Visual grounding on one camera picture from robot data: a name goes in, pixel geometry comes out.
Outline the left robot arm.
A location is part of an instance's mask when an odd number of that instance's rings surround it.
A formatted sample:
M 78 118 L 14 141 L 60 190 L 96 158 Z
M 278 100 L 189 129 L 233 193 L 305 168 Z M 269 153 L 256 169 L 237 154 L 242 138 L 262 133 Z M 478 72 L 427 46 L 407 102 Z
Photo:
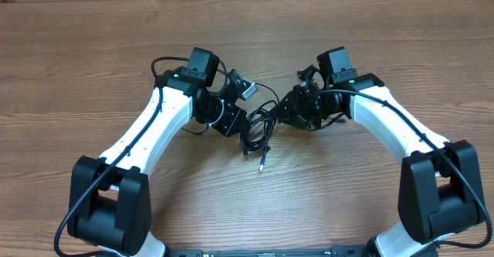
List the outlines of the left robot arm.
M 247 129 L 237 100 L 257 90 L 211 51 L 193 48 L 183 66 L 152 69 L 154 90 L 127 132 L 99 157 L 73 166 L 69 211 L 61 230 L 98 249 L 95 256 L 165 257 L 170 249 L 151 233 L 149 178 L 175 134 L 190 120 L 229 137 Z

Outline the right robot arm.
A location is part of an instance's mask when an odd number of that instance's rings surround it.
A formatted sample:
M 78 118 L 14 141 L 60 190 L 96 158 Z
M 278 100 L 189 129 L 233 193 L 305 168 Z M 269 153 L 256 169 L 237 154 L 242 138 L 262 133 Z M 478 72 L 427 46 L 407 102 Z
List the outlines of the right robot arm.
M 344 47 L 318 55 L 297 73 L 271 114 L 304 130 L 345 116 L 369 130 L 401 166 L 398 222 L 366 245 L 341 245 L 332 256 L 437 256 L 441 245 L 479 249 L 493 235 L 475 148 L 429 130 L 373 73 L 360 75 Z

